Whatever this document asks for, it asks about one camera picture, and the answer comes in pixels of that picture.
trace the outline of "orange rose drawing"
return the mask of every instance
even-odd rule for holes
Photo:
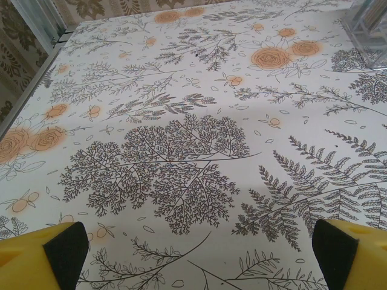
[[[155,22],[158,24],[167,24],[175,22],[180,18],[180,13],[177,11],[165,11],[161,12],[155,17]]]
[[[312,56],[320,51],[319,45],[309,40],[296,42],[291,49],[297,56]]]
[[[279,31],[278,35],[282,37],[289,37],[296,34],[296,31],[292,28],[283,28]]]
[[[27,145],[29,145],[32,150],[45,151],[54,147],[59,142],[62,135],[63,133],[58,127],[55,129],[47,129],[28,139]]]
[[[202,15],[203,13],[204,13],[204,8],[195,7],[195,8],[188,9],[184,15],[188,17],[196,17],[196,16]]]
[[[51,107],[51,109],[45,114],[47,118],[54,118],[62,115],[67,110],[67,105],[57,105]]]
[[[231,74],[231,75],[226,77],[226,80],[228,80],[231,83],[231,85],[233,85],[233,86],[239,86],[239,84],[242,81],[242,78],[236,77],[236,76]]]
[[[27,145],[28,133],[25,130],[8,131],[0,142],[0,164],[17,157],[20,150]]]
[[[252,56],[252,62],[262,69],[282,68],[289,61],[289,54],[280,48],[263,48]]]

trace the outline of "patterned wallpaper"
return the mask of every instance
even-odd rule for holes
[[[53,0],[67,25],[115,16],[229,2],[230,0]]]
[[[10,0],[0,0],[0,123],[47,54]]]

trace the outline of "black foam pad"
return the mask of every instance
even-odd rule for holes
[[[75,290],[89,242],[83,223],[76,222],[44,246],[61,290]]]

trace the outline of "line drawing of fern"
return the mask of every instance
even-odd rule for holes
[[[297,259],[296,263],[299,263],[300,260],[304,262],[302,259]],[[253,254],[246,252],[245,257],[239,258],[240,274],[236,275],[235,278],[227,279],[215,275],[190,260],[188,262],[202,271],[205,279],[204,290],[211,290],[207,281],[207,274],[238,290],[251,289],[251,285],[250,288],[243,288],[242,284],[236,284],[236,282],[243,280],[266,280],[267,289],[269,290],[328,290],[323,277],[315,278],[312,271],[303,274],[302,269],[298,266],[286,270],[281,266],[281,259],[276,257],[273,252],[268,255],[265,252],[261,252],[261,255],[259,255],[257,250],[254,250]]]
[[[90,263],[90,265],[99,265],[99,279],[89,280],[90,270],[83,270],[77,286],[89,284],[91,289],[95,290],[129,289],[128,286],[125,286],[125,283],[131,282],[131,290],[145,290],[150,289],[150,287],[159,290],[162,285],[166,284],[166,280],[161,273],[162,270],[195,251],[207,240],[210,234],[211,232],[197,246],[184,254],[174,250],[172,246],[169,249],[165,248],[164,252],[158,249],[152,250],[147,242],[143,242],[141,245],[138,238],[135,237],[131,240],[133,249],[135,249],[133,256],[140,255],[141,261],[150,264],[150,266],[143,266],[143,264],[136,266],[134,262],[129,264],[110,262],[106,248],[102,248],[97,251],[97,254],[93,254],[94,260]]]
[[[261,95],[264,97],[272,97],[268,99],[270,103],[280,104],[286,99],[293,97],[299,97],[299,100],[293,100],[293,105],[298,109],[304,108],[307,104],[313,103],[327,103],[338,102],[330,107],[326,107],[324,115],[329,117],[331,114],[338,114],[342,111],[353,111],[361,113],[363,111],[373,111],[380,115],[387,117],[386,114],[379,112],[375,109],[359,105],[351,101],[352,96],[346,92],[340,94],[340,89],[330,88],[327,86],[321,86],[320,91],[311,92],[305,85],[299,85],[296,83],[290,83],[293,91],[278,91],[276,88],[268,86],[256,86],[257,91],[252,91],[250,88],[241,88],[234,91],[234,96],[242,101],[249,100],[251,98],[259,98]]]
[[[228,221],[235,182],[221,174],[217,161],[250,158],[243,129],[229,117],[198,118],[186,114],[184,122],[166,127],[131,129],[126,142],[95,141],[79,150],[65,168],[59,184],[69,202],[92,189],[87,206],[104,216],[119,214],[129,199],[133,209],[151,199],[155,217],[164,217],[175,234],[188,234],[190,226],[207,222],[213,227]]]
[[[280,182],[263,166],[259,166],[261,179],[269,195],[249,190],[255,205],[242,203],[245,215],[238,216],[233,234],[256,235],[259,229],[271,242],[283,235],[292,248],[301,251],[297,239],[300,232],[297,216],[302,218],[310,237],[318,219],[333,218],[344,221],[358,221],[360,216],[367,219],[367,224],[376,228],[385,228],[387,221],[384,212],[387,204],[387,190],[382,186],[387,181],[386,160],[382,156],[386,151],[375,152],[376,143],[367,146],[367,141],[325,130],[350,145],[361,162],[348,163],[351,157],[345,156],[334,161],[336,151],[324,152],[324,148],[308,147],[295,137],[290,136],[290,144],[314,168],[307,170],[302,162],[273,151],[273,157],[292,180]],[[365,182],[363,178],[380,181]],[[334,189],[325,190],[327,186]]]

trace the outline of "orange berry drawing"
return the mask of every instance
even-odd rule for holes
[[[68,65],[61,65],[59,68],[58,68],[58,73],[59,74],[63,74],[65,73],[66,71],[68,71],[69,69],[69,66]]]
[[[99,116],[99,111],[101,111],[100,107],[93,106],[89,108],[89,117],[90,118],[97,118]]]
[[[67,110],[67,105],[57,105],[51,107],[51,109],[45,114],[47,118],[54,118],[61,116]]]
[[[28,189],[21,198],[19,199],[10,199],[9,201],[4,201],[0,203],[2,204],[8,204],[8,207],[6,208],[9,209],[11,208],[14,213],[20,213],[23,211],[27,206],[31,207],[36,207],[34,201],[36,201],[39,198],[38,192],[33,192],[30,193],[30,190]]]
[[[124,59],[124,58],[130,56],[130,55],[131,55],[130,52],[131,52],[131,51],[121,50],[121,53],[119,54],[119,58],[120,58],[120,59]]]
[[[187,17],[196,17],[196,16],[202,15],[203,13],[204,13],[204,8],[194,7],[194,8],[188,9],[184,15]]]
[[[115,228],[115,227],[106,227],[101,223],[98,223],[100,228],[97,231],[97,237],[105,237],[107,234],[110,235],[111,237],[114,237],[112,231],[110,228]]]
[[[289,37],[296,34],[296,31],[292,28],[283,28],[279,31],[278,35],[282,37]]]
[[[262,24],[260,24],[260,23],[254,24],[253,28],[254,28],[255,31],[262,31],[262,30],[265,29],[264,26]]]
[[[58,221],[57,224],[47,224],[47,225],[52,227],[54,225],[64,224],[65,222],[74,222],[74,217],[72,215],[70,215],[70,214],[62,216],[62,213],[60,213],[59,221]]]

